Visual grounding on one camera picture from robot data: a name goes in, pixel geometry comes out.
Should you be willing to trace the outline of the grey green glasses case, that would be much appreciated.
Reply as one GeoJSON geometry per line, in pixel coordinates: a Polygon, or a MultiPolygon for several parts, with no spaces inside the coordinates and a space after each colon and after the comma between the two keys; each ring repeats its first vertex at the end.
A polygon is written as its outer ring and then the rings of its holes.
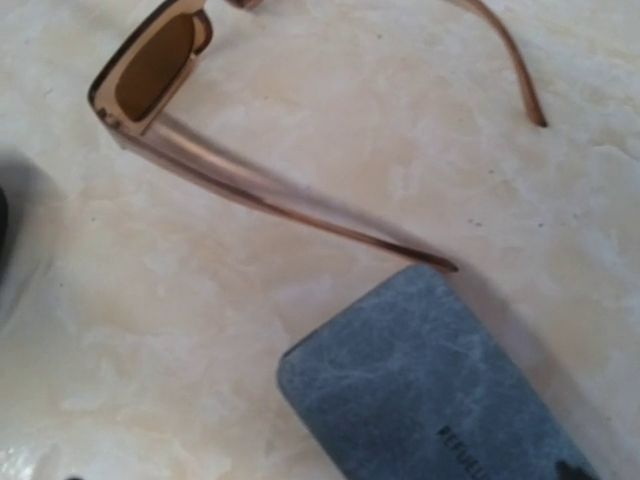
{"type": "Polygon", "coordinates": [[[278,386],[348,479],[557,479],[595,471],[436,270],[408,267],[281,358],[278,386]]]}

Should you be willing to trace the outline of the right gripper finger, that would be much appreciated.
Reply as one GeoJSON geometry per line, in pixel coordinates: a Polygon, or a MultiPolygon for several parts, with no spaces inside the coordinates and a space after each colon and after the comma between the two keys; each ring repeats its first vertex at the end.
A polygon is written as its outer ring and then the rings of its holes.
{"type": "Polygon", "coordinates": [[[557,461],[554,468],[558,480],[597,480],[582,467],[570,465],[565,461],[557,461]]]}

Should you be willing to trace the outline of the brown frame sunglasses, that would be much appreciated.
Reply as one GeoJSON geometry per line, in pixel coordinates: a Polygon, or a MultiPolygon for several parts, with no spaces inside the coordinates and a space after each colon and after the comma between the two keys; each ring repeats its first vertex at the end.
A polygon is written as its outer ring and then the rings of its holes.
{"type": "Polygon", "coordinates": [[[202,1],[163,1],[127,37],[88,90],[88,103],[114,139],[157,166],[232,202],[431,265],[458,271],[408,233],[347,210],[196,135],[164,114],[209,47],[214,28],[202,1]]]}

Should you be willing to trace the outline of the black hard glasses case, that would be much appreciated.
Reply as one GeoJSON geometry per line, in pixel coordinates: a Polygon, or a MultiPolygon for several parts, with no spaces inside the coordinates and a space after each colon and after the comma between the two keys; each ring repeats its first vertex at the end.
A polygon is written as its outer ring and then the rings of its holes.
{"type": "Polygon", "coordinates": [[[3,188],[0,188],[0,258],[4,257],[9,230],[9,203],[3,188]]]}

